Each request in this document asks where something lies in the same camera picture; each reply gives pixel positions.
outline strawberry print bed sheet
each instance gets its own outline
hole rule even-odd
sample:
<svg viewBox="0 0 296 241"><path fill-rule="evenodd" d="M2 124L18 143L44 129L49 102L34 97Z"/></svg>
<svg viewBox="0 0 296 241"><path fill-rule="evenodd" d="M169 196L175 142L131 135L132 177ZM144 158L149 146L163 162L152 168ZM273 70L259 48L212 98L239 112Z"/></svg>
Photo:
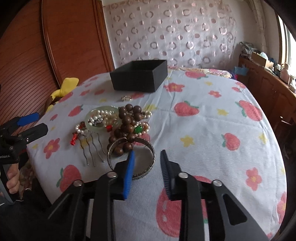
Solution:
<svg viewBox="0 0 296 241"><path fill-rule="evenodd" d="M160 151L197 180L221 180L245 206L271 239L278 231L286 207L286 176L281 152L262 109L242 83L220 76L169 69L155 93L114 91L110 75L85 81L46 113L39 123L48 125L47 136L28 145L32 166L45 194L54 202L76 179L95 180L110 171L97 137L90 149L85 140L70 145L75 125L95 107L131 103L152 111L150 132L143 136L156 151L151 172L132 182L128 200L115 202L118 240L178 240L181 203L168 200L163 189ZM120 102L132 95L129 102ZM109 133L100 134L104 148ZM83 146L90 165L86 165ZM152 158L135 146L136 163ZM206 239L208 219L203 202Z"/></svg>

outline hand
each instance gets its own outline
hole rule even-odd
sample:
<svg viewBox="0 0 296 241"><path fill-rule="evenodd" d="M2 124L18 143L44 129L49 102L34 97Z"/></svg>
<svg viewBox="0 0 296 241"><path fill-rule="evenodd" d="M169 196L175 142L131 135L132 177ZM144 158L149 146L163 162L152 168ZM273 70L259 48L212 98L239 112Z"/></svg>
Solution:
<svg viewBox="0 0 296 241"><path fill-rule="evenodd" d="M18 163L12 164L7 172L9 181L6 186L11 194L17 193L20 188L20 170L18 169Z"/></svg>

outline ring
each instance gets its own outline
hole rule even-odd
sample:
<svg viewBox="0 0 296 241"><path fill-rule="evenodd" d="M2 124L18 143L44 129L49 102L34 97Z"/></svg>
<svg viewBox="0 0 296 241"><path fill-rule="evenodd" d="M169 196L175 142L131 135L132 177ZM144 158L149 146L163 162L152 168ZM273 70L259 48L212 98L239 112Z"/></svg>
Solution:
<svg viewBox="0 0 296 241"><path fill-rule="evenodd" d="M126 137L122 137L122 138L119 138L118 140L116 140L115 142L113 142L112 145L110 146L110 148L108 150L108 154L107 154L107 162L108 162L108 165L109 165L109 167L110 167L110 169L112 171L114 171L114 169L113 169L113 167L111 165L111 162L110 162L110 155L111 155L111 153L113 152L113 150L114 150L114 148L116 146L118 146L121 143L125 143L127 141L128 141L128 139ZM140 138L140 137L136 137L135 142L138 142L138 143L141 143L141 144L144 144L145 146L147 146L151 150L151 152L153 154L153 160L152 160L152 162L150 163L150 165L149 165L149 167L147 169L145 169L141 173L133 175L133 180L137 180L137 179L140 179L140 178L146 176L151 171L151 169L152 169L152 167L153 167L153 165L155 163L155 150L154 150L154 147L150 144L150 142L143 139L143 138Z"/></svg>
<svg viewBox="0 0 296 241"><path fill-rule="evenodd" d="M133 97L131 95L125 95L125 96L121 97L121 101L125 101L125 100L130 101L132 99L133 99Z"/></svg>

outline wallpaper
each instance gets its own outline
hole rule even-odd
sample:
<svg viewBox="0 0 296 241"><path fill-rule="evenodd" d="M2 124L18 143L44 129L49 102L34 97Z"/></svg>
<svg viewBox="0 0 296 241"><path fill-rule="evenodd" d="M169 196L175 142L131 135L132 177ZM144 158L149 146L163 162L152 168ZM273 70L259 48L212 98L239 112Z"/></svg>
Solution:
<svg viewBox="0 0 296 241"><path fill-rule="evenodd" d="M115 67L167 59L172 66L224 69L236 22L222 0L128 0L104 7Z"/></svg>

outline silver bolt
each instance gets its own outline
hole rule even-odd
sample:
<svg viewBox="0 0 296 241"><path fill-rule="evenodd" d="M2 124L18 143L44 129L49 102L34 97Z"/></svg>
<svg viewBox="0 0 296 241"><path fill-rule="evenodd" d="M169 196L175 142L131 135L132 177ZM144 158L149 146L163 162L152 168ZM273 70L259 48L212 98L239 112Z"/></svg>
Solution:
<svg viewBox="0 0 296 241"><path fill-rule="evenodd" d="M187 177L188 177L188 174L187 174L186 172L180 172L180 173L178 174L178 176L179 176L180 178L187 178Z"/></svg>
<svg viewBox="0 0 296 241"><path fill-rule="evenodd" d="M213 181L213 184L214 184L216 187L220 187L220 186L222 186L222 182L219 181L219 180L214 180L214 181Z"/></svg>
<svg viewBox="0 0 296 241"><path fill-rule="evenodd" d="M76 187L80 187L80 186L82 186L82 184L83 184L83 181L81 181L81 180L75 180L73 182L73 185L76 186Z"/></svg>
<svg viewBox="0 0 296 241"><path fill-rule="evenodd" d="M108 172L107 177L109 177L109 178L117 177L117 173L116 172Z"/></svg>

